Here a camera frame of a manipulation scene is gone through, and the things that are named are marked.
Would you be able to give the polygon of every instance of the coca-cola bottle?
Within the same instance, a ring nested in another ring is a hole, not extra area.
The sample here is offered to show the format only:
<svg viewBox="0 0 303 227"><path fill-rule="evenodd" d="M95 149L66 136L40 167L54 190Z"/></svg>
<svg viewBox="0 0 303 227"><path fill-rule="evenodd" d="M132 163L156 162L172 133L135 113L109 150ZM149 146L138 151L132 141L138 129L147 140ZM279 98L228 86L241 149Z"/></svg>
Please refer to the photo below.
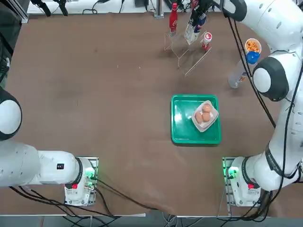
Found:
<svg viewBox="0 0 303 227"><path fill-rule="evenodd" d="M170 36L174 36L177 31L177 21L178 21L178 14L177 14L178 5L176 2L172 4L171 13L169 16L169 34Z"/></svg>

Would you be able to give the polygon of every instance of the brown table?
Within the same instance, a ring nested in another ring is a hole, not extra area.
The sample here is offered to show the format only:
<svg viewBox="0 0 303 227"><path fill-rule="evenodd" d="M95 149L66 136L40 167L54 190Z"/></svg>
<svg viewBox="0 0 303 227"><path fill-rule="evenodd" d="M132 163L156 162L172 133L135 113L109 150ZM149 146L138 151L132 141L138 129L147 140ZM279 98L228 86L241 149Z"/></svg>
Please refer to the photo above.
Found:
<svg viewBox="0 0 303 227"><path fill-rule="evenodd" d="M179 18L182 27L188 16ZM168 17L31 19L22 26L7 85L23 108L23 124L14 139L37 149L98 156L102 179L149 206L175 215L216 216L224 187L222 157L263 152L273 128L248 81L238 90L228 86L228 74L240 58L227 20L213 13L205 27L213 34L212 51L185 79L176 59L163 51ZM244 26L239 29L243 41L256 37ZM264 42L262 46L264 57L269 51ZM177 93L218 97L218 147L172 143L170 99ZM266 103L276 119L278 104ZM299 187L284 188L270 215L301 218ZM62 185L35 188L46 197L64 198ZM106 190L104 194L115 214L146 211ZM1 196L1 214L61 214L10 189L2 188ZM104 212L99 198L92 209ZM220 215L227 215L225 199Z"/></svg>

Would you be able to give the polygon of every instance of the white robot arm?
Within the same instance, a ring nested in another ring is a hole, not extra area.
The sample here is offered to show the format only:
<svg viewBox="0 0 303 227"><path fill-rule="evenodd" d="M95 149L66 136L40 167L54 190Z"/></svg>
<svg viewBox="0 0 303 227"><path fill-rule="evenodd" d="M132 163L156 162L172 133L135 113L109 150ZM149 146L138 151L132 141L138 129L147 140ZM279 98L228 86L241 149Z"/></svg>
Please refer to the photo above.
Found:
<svg viewBox="0 0 303 227"><path fill-rule="evenodd" d="M18 101L0 87L0 187L64 184L65 202L88 206L95 202L98 160L64 151L42 151L10 138L19 130L22 111Z"/></svg>
<svg viewBox="0 0 303 227"><path fill-rule="evenodd" d="M237 206L253 206L260 189L279 188L284 161L285 122L302 67L303 12L291 0L215 0L223 12L250 27L269 45L271 54L253 71L256 89L281 101L275 132L262 154L236 158L230 168ZM283 187L298 180L303 157L303 82L289 118Z"/></svg>

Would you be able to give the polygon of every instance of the brown egg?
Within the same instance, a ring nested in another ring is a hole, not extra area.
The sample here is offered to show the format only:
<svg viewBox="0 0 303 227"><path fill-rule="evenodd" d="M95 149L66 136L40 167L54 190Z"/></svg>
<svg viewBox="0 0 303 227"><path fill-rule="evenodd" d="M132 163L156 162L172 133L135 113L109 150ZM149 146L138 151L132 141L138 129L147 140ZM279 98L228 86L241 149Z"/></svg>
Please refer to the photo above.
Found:
<svg viewBox="0 0 303 227"><path fill-rule="evenodd" d="M208 112L209 113L212 110L212 106L209 105L209 104L205 104L205 105L203 105L202 110L203 110L203 112Z"/></svg>
<svg viewBox="0 0 303 227"><path fill-rule="evenodd" d="M209 114L208 112L204 112L204 113L202 114L202 120L203 120L204 122L210 121L210 114Z"/></svg>
<svg viewBox="0 0 303 227"><path fill-rule="evenodd" d="M198 124L201 124L203 121L202 114L200 112L197 112L195 114L195 119L197 120Z"/></svg>

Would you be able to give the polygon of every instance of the white cup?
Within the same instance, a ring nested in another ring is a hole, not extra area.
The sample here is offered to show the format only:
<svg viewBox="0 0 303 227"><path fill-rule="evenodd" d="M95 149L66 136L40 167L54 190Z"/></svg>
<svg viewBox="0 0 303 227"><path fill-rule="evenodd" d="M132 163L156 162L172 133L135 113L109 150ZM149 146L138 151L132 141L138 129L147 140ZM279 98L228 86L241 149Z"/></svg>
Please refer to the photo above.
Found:
<svg viewBox="0 0 303 227"><path fill-rule="evenodd" d="M246 44L247 44L247 42L248 41L253 41L253 42L255 42L257 45L258 45L258 49L260 50L260 54L261 54L261 50L262 50L262 47L261 47L261 43L257 40L257 39L253 39L253 38L251 38L251 39L248 39L247 41L246 41L246 43L245 43L245 54L247 54L249 51L246 49Z"/></svg>

